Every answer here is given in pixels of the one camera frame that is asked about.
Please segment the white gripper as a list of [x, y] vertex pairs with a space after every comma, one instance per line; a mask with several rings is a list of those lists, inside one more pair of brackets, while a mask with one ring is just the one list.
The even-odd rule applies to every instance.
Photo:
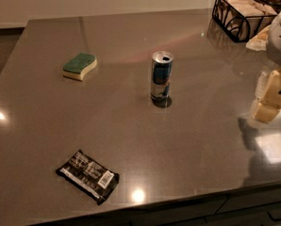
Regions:
[[[281, 11], [270, 25], [266, 51], [271, 61], [281, 65]], [[255, 97], [250, 119], [261, 123], [273, 121], [281, 110], [281, 67], [260, 75]]]

